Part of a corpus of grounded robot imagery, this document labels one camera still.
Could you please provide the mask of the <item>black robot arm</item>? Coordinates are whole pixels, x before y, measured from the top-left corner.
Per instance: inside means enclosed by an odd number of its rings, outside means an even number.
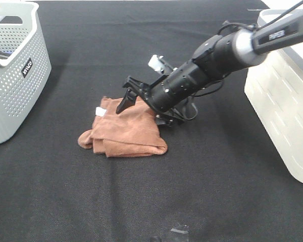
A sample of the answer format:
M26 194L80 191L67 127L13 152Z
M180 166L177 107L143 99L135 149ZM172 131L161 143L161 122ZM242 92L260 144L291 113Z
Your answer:
M271 51L303 42L303 9L285 11L266 25L227 22L216 35L202 43L191 59L178 68L162 56L153 55L148 65L160 74L152 84L128 77L125 96L116 113L140 97L166 125L188 120L185 108L177 105L202 88L223 81L230 73L261 64Z

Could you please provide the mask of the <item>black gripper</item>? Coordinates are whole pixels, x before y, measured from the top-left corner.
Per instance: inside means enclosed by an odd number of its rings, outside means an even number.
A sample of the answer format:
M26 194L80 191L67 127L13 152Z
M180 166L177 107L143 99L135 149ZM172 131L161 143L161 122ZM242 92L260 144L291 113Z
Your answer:
M134 106L137 97L140 97L156 113L157 126L172 127L175 121L185 121L176 105L209 82L207 74L191 60L171 74L163 74L152 84L129 76L123 85L127 91L116 108L116 114Z

